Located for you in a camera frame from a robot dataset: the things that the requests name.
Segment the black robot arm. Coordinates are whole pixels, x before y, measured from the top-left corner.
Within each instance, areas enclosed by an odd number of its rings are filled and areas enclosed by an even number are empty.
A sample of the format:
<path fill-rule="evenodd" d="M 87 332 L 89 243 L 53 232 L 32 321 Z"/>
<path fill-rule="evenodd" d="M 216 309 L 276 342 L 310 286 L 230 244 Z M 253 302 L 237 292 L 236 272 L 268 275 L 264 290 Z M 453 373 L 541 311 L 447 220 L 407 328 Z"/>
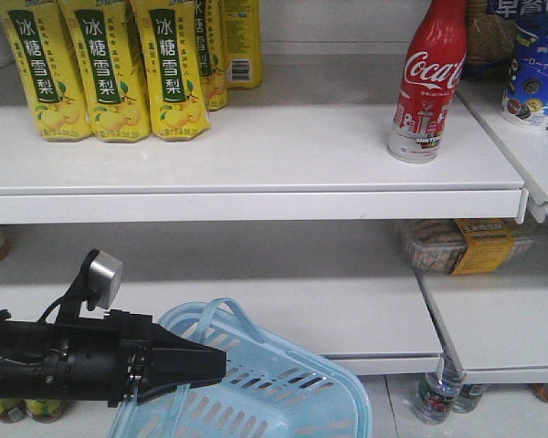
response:
<path fill-rule="evenodd" d="M 226 371 L 223 350 L 181 338 L 148 315 L 113 310 L 46 323 L 0 311 L 0 399 L 143 404 L 181 385 L 215 385 Z"/>

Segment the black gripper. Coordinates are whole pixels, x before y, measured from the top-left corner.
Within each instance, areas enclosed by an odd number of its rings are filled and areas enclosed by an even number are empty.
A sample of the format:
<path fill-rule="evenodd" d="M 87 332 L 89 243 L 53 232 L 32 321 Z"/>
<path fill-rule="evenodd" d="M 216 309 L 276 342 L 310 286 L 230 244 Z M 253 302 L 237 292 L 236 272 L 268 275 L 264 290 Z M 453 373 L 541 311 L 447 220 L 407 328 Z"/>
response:
<path fill-rule="evenodd" d="M 109 407 L 133 397 L 143 404 L 186 384 L 205 387 L 225 378 L 227 354 L 223 350 L 177 336 L 155 324 L 149 315 L 114 309 L 107 321 L 118 340 L 113 353 Z"/>

